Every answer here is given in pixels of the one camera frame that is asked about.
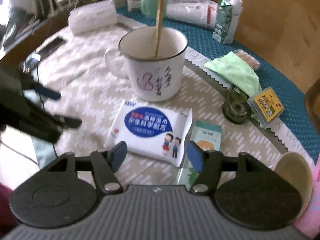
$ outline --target green mug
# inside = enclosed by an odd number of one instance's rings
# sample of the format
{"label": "green mug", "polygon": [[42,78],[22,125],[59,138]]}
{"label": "green mug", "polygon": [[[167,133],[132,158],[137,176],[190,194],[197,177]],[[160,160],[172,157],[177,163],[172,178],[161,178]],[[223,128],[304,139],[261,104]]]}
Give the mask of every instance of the green mug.
{"label": "green mug", "polygon": [[[140,10],[148,18],[156,19],[157,17],[157,8],[159,0],[141,0],[140,1]],[[168,0],[164,0],[165,10],[163,17],[166,17],[166,7]]]}

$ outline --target cartoon children illustration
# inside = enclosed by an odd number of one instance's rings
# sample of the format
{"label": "cartoon children illustration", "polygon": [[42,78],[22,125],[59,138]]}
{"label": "cartoon children illustration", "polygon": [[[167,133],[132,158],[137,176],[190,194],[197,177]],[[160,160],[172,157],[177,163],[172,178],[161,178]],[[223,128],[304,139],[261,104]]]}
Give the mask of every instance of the cartoon children illustration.
{"label": "cartoon children illustration", "polygon": [[172,150],[172,158],[177,158],[178,146],[180,146],[180,144],[181,144],[181,139],[179,137],[176,137],[173,150]]}
{"label": "cartoon children illustration", "polygon": [[272,106],[270,106],[269,109],[267,109],[266,114],[268,116],[272,116],[275,112],[275,109]]}
{"label": "cartoon children illustration", "polygon": [[269,110],[269,100],[266,96],[260,98],[259,103],[263,106],[264,109]]}
{"label": "cartoon children illustration", "polygon": [[170,150],[169,143],[172,142],[172,140],[173,140],[173,135],[171,133],[167,133],[164,138],[164,144],[162,145],[163,155],[167,156],[167,153]]}

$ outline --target green towel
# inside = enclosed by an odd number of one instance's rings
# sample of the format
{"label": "green towel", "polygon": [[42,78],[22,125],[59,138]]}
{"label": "green towel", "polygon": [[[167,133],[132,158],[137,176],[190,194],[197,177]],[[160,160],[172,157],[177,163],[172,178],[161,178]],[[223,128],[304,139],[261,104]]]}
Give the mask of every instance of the green towel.
{"label": "green towel", "polygon": [[226,78],[249,97],[262,91],[257,74],[246,62],[233,52],[229,52],[223,57],[207,62],[204,66]]}

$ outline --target wooden stick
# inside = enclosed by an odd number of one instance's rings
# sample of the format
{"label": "wooden stick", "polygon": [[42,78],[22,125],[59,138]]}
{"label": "wooden stick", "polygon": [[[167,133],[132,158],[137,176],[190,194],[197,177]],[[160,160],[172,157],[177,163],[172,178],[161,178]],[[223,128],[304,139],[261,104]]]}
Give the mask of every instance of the wooden stick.
{"label": "wooden stick", "polygon": [[158,1],[157,22],[156,22],[156,51],[155,58],[158,58],[160,39],[161,39],[161,26],[163,21],[164,0]]}

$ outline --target plastic bag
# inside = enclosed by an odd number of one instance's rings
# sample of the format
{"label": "plastic bag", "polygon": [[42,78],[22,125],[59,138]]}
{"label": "plastic bag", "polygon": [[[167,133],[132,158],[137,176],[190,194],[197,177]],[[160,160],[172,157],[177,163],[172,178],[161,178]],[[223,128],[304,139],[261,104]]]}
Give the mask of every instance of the plastic bag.
{"label": "plastic bag", "polygon": [[316,167],[312,170],[313,192],[309,205],[295,222],[296,228],[314,239],[320,233],[320,155]]}
{"label": "plastic bag", "polygon": [[167,17],[208,29],[216,24],[218,4],[211,0],[169,0]]}

